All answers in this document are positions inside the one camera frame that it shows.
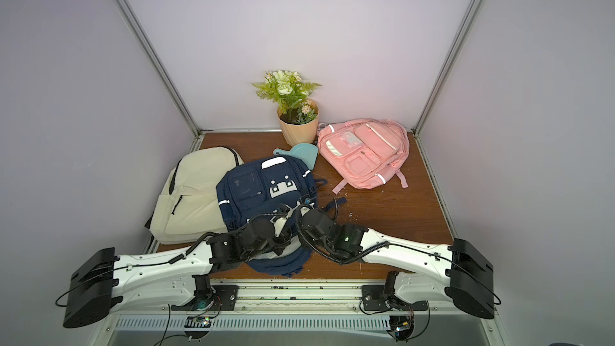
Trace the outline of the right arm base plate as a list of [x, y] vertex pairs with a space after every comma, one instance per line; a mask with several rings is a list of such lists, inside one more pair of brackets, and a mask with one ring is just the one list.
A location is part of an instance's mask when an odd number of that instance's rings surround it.
[[386, 292], [384, 285], [366, 284], [361, 286], [360, 307], [364, 312], [427, 312], [428, 304], [426, 301], [406, 303], [397, 298], [392, 292]]

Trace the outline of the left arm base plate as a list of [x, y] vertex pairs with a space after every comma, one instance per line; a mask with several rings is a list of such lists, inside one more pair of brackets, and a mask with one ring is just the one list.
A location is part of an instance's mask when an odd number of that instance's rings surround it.
[[171, 311], [205, 312], [233, 311], [239, 294], [238, 285], [213, 285], [197, 288], [194, 297], [184, 305], [172, 305]]

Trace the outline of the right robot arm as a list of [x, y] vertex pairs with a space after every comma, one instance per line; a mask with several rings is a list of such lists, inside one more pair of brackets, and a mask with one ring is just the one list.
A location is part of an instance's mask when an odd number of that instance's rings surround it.
[[358, 224], [339, 224], [318, 208], [298, 208], [296, 229], [302, 245], [339, 265], [363, 262], [400, 269], [392, 293], [409, 303], [450, 301], [471, 316], [492, 320], [501, 299], [493, 291], [494, 267], [469, 241], [419, 243], [392, 237]]

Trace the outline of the cream white backpack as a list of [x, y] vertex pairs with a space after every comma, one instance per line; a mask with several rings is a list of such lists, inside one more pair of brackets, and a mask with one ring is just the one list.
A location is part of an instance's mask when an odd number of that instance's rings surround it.
[[224, 233], [216, 186], [228, 171], [243, 164], [229, 147], [211, 147], [185, 155], [163, 185], [149, 229], [161, 244], [190, 243], [206, 232]]

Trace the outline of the navy blue backpack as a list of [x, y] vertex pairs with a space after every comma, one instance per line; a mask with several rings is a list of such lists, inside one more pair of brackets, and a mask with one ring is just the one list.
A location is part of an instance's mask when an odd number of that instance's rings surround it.
[[[317, 204], [325, 178], [316, 178], [304, 160], [291, 155], [274, 155], [233, 168], [216, 185], [219, 208], [227, 230], [235, 231], [251, 221], [270, 222], [287, 215], [300, 203]], [[299, 243], [294, 218], [278, 236], [286, 248], [252, 256], [248, 266], [256, 272], [291, 277], [303, 270], [312, 251]]]

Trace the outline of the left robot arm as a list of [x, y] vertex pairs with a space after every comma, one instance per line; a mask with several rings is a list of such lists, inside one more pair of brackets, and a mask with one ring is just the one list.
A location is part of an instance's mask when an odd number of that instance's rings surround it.
[[97, 251], [70, 277], [64, 328], [96, 323], [112, 312], [168, 306], [191, 311], [208, 296], [209, 275], [240, 267], [256, 256], [282, 253], [291, 242], [283, 213], [259, 214], [232, 232], [207, 234], [187, 248], [146, 255]]

